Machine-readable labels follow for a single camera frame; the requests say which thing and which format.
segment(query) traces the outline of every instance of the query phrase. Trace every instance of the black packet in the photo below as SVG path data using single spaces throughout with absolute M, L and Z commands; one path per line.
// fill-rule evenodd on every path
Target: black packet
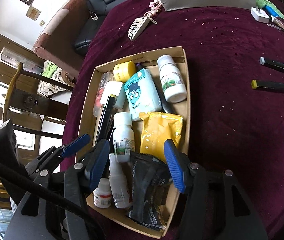
M 163 231 L 166 223 L 160 212 L 172 182 L 169 167 L 153 155 L 130 152 L 132 206 L 127 216 L 147 228 Z

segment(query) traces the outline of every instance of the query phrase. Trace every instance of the velvet tablecloth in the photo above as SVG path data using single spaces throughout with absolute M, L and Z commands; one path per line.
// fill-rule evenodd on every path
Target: velvet tablecloth
M 284 62 L 284 32 L 256 22 L 240 8 L 162 10 L 134 42 L 133 20 L 153 0 L 129 0 L 114 8 L 92 41 L 69 104 L 63 143 L 77 138 L 82 107 L 94 68 L 131 54 L 172 46 L 186 51 L 191 83 L 189 157 L 205 168 L 231 169 L 269 237 L 284 224 L 284 94 L 255 91 L 251 80 L 284 83 L 284 74 L 259 64 Z M 74 163 L 65 160 L 61 170 Z M 183 206 L 177 208 L 177 216 Z M 97 213 L 107 239 L 148 239 Z M 174 239 L 177 223 L 163 238 Z

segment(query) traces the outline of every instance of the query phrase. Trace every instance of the cartoon hippo face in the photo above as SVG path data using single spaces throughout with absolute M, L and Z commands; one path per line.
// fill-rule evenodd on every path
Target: cartoon hippo face
M 132 104 L 132 106 L 135 105 L 136 101 L 138 101 L 138 99 L 140 98 L 141 95 L 141 88 L 138 85 L 137 82 L 132 83 L 129 86 L 129 97 L 130 97 L 130 102 Z

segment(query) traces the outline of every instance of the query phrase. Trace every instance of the yellow packet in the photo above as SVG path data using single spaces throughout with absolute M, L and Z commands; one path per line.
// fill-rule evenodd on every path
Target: yellow packet
M 140 153 L 154 155 L 166 163 L 164 142 L 167 139 L 172 139 L 178 147 L 183 117 L 177 114 L 158 112 L 140 113 L 139 117 L 143 120 Z

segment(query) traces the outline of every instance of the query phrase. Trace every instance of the charger plug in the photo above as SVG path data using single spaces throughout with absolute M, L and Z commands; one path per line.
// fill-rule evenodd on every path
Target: charger plug
M 259 9 L 259 8 L 251 8 L 251 14 L 253 18 L 262 23 L 269 23 L 269 16 L 266 14 L 265 11 Z

